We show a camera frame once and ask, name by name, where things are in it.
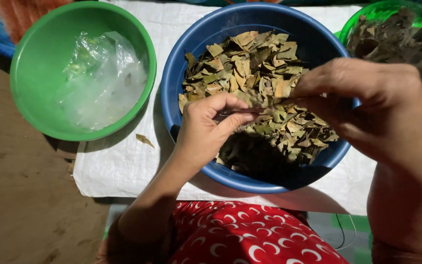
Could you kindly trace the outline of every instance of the wooden floor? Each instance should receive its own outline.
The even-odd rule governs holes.
[[[0,263],[91,263],[108,205],[80,195],[67,162],[17,111],[0,70]]]

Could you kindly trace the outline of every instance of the green plastic bowl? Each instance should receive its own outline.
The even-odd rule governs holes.
[[[138,54],[147,54],[148,79],[133,108],[116,123],[97,131],[73,127],[55,95],[66,75],[75,43],[81,32],[90,37],[116,31],[128,39]],[[130,122],[141,110],[156,78],[156,54],[144,26],[129,12],[115,5],[82,1],[59,7],[27,30],[11,63],[10,83],[15,105],[22,116],[40,132],[66,141],[90,141],[107,136]]]
[[[385,21],[390,15],[396,13],[401,6],[406,6],[408,9],[416,13],[416,18],[413,21],[413,26],[422,27],[422,5],[406,1],[406,0],[388,0],[370,4],[360,9],[354,14],[345,24],[339,35],[339,40],[346,47],[348,39],[356,27],[359,16],[365,15],[367,19]]]

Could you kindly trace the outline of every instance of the plastic bag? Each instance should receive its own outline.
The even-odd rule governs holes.
[[[117,122],[138,102],[147,73],[132,44],[117,32],[90,38],[82,32],[57,102],[69,122],[89,131]]]

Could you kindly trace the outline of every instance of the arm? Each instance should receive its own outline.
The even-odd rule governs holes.
[[[112,225],[107,238],[109,245],[105,246],[104,257],[99,262],[167,261],[164,257],[168,256],[169,219],[180,189],[216,156],[238,126],[255,119],[249,113],[236,113],[216,125],[212,119],[224,107],[243,109],[248,106],[230,93],[218,93],[185,105],[173,153],[152,182]]]
[[[422,83],[406,64],[337,59],[299,81],[301,106],[330,123],[360,152],[378,161],[368,198],[375,263],[422,263]],[[333,94],[358,97],[354,110]]]

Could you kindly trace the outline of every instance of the black cable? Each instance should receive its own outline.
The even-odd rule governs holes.
[[[343,245],[345,244],[345,232],[343,231],[343,227],[341,226],[341,222],[339,221],[338,214],[335,214],[335,215],[336,215],[336,219],[338,220],[338,225],[341,228],[341,233],[343,234],[343,243],[341,243],[341,246],[335,249],[341,249],[341,247],[343,247]]]

